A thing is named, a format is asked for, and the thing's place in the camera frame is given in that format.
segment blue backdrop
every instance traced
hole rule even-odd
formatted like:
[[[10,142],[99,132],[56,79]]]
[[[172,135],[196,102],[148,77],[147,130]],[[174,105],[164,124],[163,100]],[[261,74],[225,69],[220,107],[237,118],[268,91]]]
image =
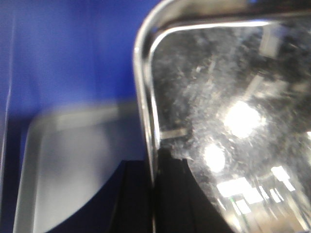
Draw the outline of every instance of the blue backdrop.
[[[12,231],[31,119],[56,106],[133,99],[134,39],[157,2],[0,1],[1,86],[12,79],[1,233]]]

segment stainless steel tray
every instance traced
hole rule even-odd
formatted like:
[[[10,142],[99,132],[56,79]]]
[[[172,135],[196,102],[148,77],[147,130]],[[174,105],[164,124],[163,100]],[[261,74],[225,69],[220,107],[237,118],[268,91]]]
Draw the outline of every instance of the stainless steel tray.
[[[152,181],[166,148],[235,232],[309,231],[310,30],[306,0],[162,1],[134,48]]]
[[[44,233],[84,206],[122,160],[144,156],[136,103],[44,114],[30,126],[15,233]]]

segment reflective metal surface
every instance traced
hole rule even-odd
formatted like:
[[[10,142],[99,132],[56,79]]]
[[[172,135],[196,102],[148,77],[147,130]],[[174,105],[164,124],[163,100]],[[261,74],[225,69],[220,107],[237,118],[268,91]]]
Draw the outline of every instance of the reflective metal surface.
[[[140,135],[135,102],[36,118],[27,135],[14,233],[50,232],[75,214],[122,160],[143,158]]]
[[[194,2],[197,8],[187,11],[192,20],[204,14],[203,2]],[[255,4],[264,1],[234,2],[244,5],[220,9],[205,1],[203,9],[217,6],[222,17],[205,16],[206,24],[176,17],[178,27],[159,30],[153,43],[145,37],[151,46],[141,47],[138,34],[136,79],[153,174],[156,150],[170,149],[174,158],[188,159],[235,232],[309,232],[310,4],[299,10],[294,1],[282,9],[279,1],[265,8]],[[269,17],[256,13],[264,9]],[[227,12],[236,14],[226,18]],[[236,20],[238,12],[254,15]],[[146,48],[147,55],[139,53]]]

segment scratched surface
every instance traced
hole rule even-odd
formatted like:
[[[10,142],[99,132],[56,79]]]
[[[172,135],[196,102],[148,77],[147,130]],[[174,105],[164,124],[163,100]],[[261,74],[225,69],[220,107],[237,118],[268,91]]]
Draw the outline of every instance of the scratched surface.
[[[174,32],[152,75],[161,147],[236,232],[310,229],[311,18]]]

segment black object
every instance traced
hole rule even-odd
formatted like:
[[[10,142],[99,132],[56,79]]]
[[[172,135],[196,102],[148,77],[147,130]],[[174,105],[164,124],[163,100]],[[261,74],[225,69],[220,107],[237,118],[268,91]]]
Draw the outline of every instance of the black object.
[[[159,151],[153,191],[145,163],[123,161],[81,210],[49,233],[231,233],[193,178],[186,160]]]
[[[187,160],[158,152],[155,219],[158,233],[231,233],[227,223],[195,181]]]

